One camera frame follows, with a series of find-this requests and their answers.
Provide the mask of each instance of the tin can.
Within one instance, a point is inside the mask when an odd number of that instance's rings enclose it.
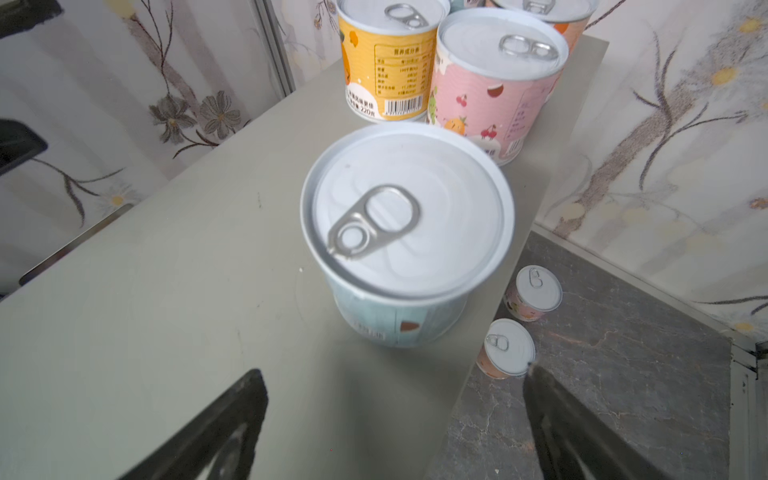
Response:
[[[475,364],[492,379],[523,376],[536,360],[531,334],[519,323],[498,319],[491,323]]]
[[[547,22],[565,37],[568,51],[572,52],[589,18],[598,9],[598,0],[486,0],[485,6],[527,12]]]
[[[427,122],[506,164],[520,153],[567,59],[563,37],[525,13],[475,8],[451,14],[438,28]]]
[[[560,306],[563,288],[552,272],[539,265],[524,266],[504,295],[504,304],[512,316],[534,322]]]
[[[435,33],[448,0],[339,0],[346,102],[371,121],[426,111]]]
[[[464,10],[465,8],[482,7],[484,0],[451,0],[451,13]]]
[[[424,124],[375,125],[337,141],[310,170],[300,205],[342,317],[386,346],[447,331],[504,258],[515,225],[493,162]]]

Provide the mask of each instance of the floral wallpaper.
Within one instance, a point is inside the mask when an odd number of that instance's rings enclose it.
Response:
[[[340,57],[330,0],[273,0],[301,85]],[[768,340],[768,2],[601,0],[611,43],[537,221]]]
[[[59,3],[0,40],[2,116],[48,142],[0,177],[0,294],[281,98],[252,2]]]

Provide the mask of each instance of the pull ring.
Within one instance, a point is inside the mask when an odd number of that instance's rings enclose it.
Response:
[[[523,10],[537,15],[549,15],[555,0],[523,0]]]
[[[368,201],[382,192],[392,192],[408,202],[411,207],[411,220],[400,230],[389,232],[382,229],[368,215]],[[413,230],[421,217],[419,202],[407,190],[396,185],[379,185],[363,194],[354,205],[339,218],[328,232],[328,253],[346,260],[363,258],[371,252],[383,248],[391,242],[405,236]]]
[[[405,16],[393,15],[393,10],[407,10],[408,14]],[[420,14],[418,10],[413,8],[407,3],[395,3],[387,8],[384,8],[384,15],[390,17],[392,20],[402,23],[406,27],[416,30],[417,28],[423,28],[429,25],[429,22],[424,18],[424,15]]]
[[[556,60],[559,56],[554,46],[523,35],[504,35],[498,41],[498,49],[507,55],[533,57],[538,60]]]
[[[490,346],[501,350],[502,352],[509,350],[509,339],[503,335],[490,333],[485,337],[485,342]]]
[[[531,282],[531,286],[534,288],[542,288],[544,286],[544,280],[541,279],[541,274],[535,268],[531,268],[528,271],[528,281]]]

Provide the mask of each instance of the table surface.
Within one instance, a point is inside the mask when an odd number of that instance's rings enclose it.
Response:
[[[607,43],[584,37],[517,159],[515,238],[416,349],[349,328],[299,224],[304,177],[368,123],[337,62],[0,303],[0,477],[117,478],[251,368],[254,478],[421,478]]]

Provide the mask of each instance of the metal frame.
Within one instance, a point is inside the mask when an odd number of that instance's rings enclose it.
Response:
[[[285,98],[296,90],[296,84],[293,82],[288,54],[280,34],[280,23],[275,16],[271,0],[253,0],[253,5],[256,7],[257,21],[261,24],[261,29],[264,32],[263,40],[266,44],[267,54],[272,58],[273,73],[283,98]]]

